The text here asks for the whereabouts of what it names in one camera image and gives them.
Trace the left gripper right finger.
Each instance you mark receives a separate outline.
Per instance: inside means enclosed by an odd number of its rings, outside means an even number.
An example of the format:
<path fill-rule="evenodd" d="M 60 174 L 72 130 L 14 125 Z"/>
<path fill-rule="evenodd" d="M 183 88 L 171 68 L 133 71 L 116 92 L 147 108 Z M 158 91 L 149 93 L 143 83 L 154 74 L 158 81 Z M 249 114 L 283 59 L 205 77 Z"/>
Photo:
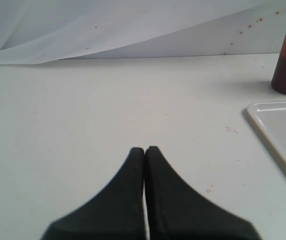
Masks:
<path fill-rule="evenodd" d="M 145 152 L 145 199 L 152 240 L 259 240 L 253 225 L 190 187 L 156 146 Z"/>

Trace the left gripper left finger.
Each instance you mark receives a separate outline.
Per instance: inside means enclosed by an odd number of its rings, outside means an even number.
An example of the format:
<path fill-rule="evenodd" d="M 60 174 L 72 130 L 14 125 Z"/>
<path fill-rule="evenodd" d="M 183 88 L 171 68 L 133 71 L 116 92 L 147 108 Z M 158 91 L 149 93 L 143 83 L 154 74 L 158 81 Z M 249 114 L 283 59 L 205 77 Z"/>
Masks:
<path fill-rule="evenodd" d="M 90 201 L 49 225 L 44 240 L 144 240 L 145 152 L 133 147 L 111 181 Z"/>

